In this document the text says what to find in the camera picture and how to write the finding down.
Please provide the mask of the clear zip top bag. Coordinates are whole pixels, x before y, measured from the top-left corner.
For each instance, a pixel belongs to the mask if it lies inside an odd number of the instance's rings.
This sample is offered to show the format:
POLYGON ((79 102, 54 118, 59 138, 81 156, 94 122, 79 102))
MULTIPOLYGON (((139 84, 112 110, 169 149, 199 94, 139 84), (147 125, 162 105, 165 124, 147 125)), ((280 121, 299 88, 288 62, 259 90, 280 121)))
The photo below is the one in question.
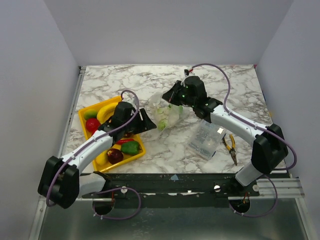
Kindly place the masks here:
POLYGON ((154 123, 156 124, 157 129, 158 129, 158 122, 162 119, 166 119, 168 121, 168 125, 165 129, 169 129, 173 127, 179 120, 182 119, 184 109, 182 105, 176 106, 174 104, 168 103, 167 101, 163 100, 162 95, 163 95, 162 92, 154 93, 150 97, 148 106, 152 113, 154 123))

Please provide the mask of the green striped ball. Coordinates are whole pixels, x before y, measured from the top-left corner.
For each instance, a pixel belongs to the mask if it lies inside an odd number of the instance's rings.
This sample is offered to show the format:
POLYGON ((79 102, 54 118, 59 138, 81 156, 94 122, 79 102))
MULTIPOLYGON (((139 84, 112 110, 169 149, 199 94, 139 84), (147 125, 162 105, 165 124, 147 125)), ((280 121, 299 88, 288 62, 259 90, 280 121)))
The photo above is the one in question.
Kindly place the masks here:
POLYGON ((162 132, 167 126, 168 126, 168 120, 167 120, 167 119, 161 119, 161 120, 158 122, 157 129, 158 129, 160 132, 162 132))

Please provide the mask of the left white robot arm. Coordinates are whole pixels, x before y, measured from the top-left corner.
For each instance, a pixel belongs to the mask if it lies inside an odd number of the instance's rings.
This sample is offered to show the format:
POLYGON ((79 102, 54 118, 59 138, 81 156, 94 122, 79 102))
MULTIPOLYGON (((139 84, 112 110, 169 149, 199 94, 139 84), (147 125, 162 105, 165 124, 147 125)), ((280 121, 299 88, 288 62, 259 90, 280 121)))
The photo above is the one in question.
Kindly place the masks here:
POLYGON ((156 127, 144 108, 120 101, 113 115, 87 141, 60 158, 51 156, 46 161, 37 192, 46 198, 47 206, 69 208, 81 195, 80 177, 89 163, 115 145, 125 134, 136 135, 156 127))

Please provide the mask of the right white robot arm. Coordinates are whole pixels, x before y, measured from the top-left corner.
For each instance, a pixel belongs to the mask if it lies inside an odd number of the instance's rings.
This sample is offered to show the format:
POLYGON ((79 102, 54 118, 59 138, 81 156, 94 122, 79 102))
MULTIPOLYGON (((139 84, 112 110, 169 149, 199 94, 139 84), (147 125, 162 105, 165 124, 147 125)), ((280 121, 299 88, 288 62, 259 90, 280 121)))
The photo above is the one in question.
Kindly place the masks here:
POLYGON ((230 183, 230 191, 236 196, 247 192, 248 185, 257 178, 272 172, 289 153, 278 125, 266 126, 226 110, 221 101, 207 95, 205 84, 198 76, 176 81, 162 99, 175 106, 191 107, 198 118, 225 128, 251 147, 250 162, 230 183))

